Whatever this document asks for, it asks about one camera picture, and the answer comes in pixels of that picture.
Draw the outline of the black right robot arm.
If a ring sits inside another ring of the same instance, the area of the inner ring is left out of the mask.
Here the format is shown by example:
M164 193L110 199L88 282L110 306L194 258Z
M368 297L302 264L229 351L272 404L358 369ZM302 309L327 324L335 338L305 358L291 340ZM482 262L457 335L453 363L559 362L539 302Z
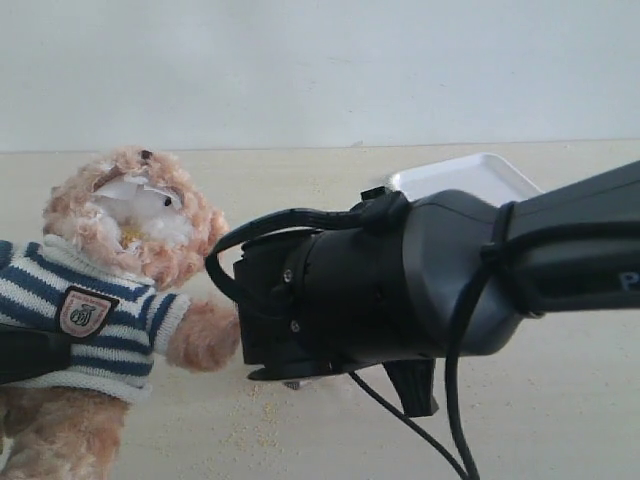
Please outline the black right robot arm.
M352 209L255 220L228 294L254 381L382 366L403 412L427 417L438 359L487 356L519 324L639 305L639 166L494 205L459 188L385 187Z

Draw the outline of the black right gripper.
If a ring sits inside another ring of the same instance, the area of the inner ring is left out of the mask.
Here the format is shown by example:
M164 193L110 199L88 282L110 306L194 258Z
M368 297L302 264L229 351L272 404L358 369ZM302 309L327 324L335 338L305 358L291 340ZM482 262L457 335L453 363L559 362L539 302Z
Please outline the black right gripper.
M383 363L406 416L433 416L434 359L415 356L415 318L400 232L299 230L249 241L234 266L251 293L284 304L281 320L241 308L252 380L333 376Z

